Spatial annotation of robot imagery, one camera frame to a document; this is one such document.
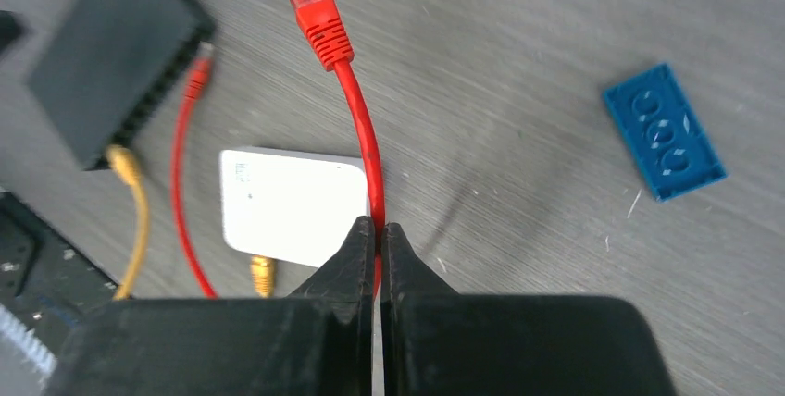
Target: black object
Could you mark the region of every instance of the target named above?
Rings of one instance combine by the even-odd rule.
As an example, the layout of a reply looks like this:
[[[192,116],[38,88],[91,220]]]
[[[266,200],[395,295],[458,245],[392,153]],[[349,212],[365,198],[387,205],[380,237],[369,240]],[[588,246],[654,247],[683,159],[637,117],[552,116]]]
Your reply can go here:
[[[117,284],[11,193],[0,192],[0,304],[55,356]]]
[[[76,327],[47,396],[370,395],[373,223],[289,297],[111,303]],[[635,308],[460,295],[397,224],[381,238],[388,395],[675,396]]]
[[[22,27],[17,19],[10,12],[0,10],[0,56],[21,34]]]
[[[30,88],[81,167],[103,168],[214,30],[196,0],[78,0]]]

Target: scratch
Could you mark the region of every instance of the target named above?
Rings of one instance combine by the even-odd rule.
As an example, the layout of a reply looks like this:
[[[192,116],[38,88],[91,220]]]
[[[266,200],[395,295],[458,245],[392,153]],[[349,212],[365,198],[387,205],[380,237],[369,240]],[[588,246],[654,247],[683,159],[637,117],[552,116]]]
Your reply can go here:
[[[642,192],[643,190],[638,190],[638,195],[635,196],[635,201],[632,202],[632,206],[629,208],[629,211],[627,212],[627,218],[632,216],[632,210],[635,209],[635,205],[638,204],[638,200],[641,198]]]

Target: red cable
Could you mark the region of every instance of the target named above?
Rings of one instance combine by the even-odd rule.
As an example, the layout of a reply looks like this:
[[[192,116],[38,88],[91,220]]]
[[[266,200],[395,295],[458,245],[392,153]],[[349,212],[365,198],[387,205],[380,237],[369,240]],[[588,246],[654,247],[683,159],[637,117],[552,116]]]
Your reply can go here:
[[[374,279],[373,295],[379,291],[381,283],[381,252],[379,250],[381,232],[384,230],[384,175],[381,169],[381,158],[379,156],[379,144],[376,142],[376,134],[373,131],[373,123],[368,113],[368,107],[357,83],[357,77],[352,70],[352,65],[348,59],[336,61],[333,69],[338,81],[341,83],[343,93],[346,94],[346,102],[349,110],[352,111],[352,118],[355,120],[357,129],[357,139],[360,142],[360,153],[363,156],[363,165],[366,169],[368,180],[368,201],[370,202],[370,216],[376,229],[376,252],[374,253]]]
[[[191,244],[191,237],[188,234],[188,224],[185,221],[185,211],[182,206],[181,186],[182,155],[184,153],[185,140],[188,135],[188,124],[191,121],[193,106],[196,104],[199,97],[202,96],[202,91],[210,78],[212,49],[212,44],[202,43],[200,46],[200,55],[197,57],[196,62],[193,64],[193,68],[188,75],[188,86],[182,97],[180,112],[177,116],[177,124],[174,132],[170,181],[172,213],[174,214],[174,223],[177,228],[177,235],[180,238],[182,252],[188,261],[188,266],[191,267],[193,276],[196,278],[196,281],[199,282],[202,292],[206,297],[215,299],[218,295],[213,289],[213,286],[210,285],[209,280],[207,280],[205,272],[199,264],[199,259],[196,258],[196,252]]]

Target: circular hole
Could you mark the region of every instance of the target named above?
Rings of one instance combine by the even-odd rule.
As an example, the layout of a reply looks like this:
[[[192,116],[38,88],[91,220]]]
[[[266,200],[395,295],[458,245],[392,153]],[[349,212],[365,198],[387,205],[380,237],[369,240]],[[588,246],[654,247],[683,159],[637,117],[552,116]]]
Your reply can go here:
[[[646,130],[646,138],[652,145],[652,149],[657,149],[673,142],[676,138],[676,129],[670,120],[658,120]]]
[[[661,107],[660,97],[654,91],[643,91],[632,99],[632,111],[644,119],[658,113]]]
[[[662,157],[663,175],[681,172],[690,167],[690,158],[683,149],[672,149]]]

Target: gray surface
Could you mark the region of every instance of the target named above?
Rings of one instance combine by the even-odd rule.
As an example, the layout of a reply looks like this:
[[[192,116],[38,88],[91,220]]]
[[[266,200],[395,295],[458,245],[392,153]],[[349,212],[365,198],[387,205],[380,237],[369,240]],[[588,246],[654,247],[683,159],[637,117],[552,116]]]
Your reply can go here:
[[[287,0],[205,1],[221,56],[189,141],[188,209],[220,293],[247,295],[247,259],[221,238],[218,152],[356,155],[355,132]],[[0,0],[33,29],[0,67],[0,182],[118,275],[130,194],[110,173],[75,169],[20,82],[69,2]],[[450,284],[623,296],[650,319],[683,394],[785,394],[785,0],[338,2],[389,219]],[[642,181],[600,92],[660,60],[730,178],[668,204],[644,191],[627,218]],[[176,103],[135,144],[156,216],[142,296],[198,293],[167,200]],[[309,271],[282,266],[279,291]]]

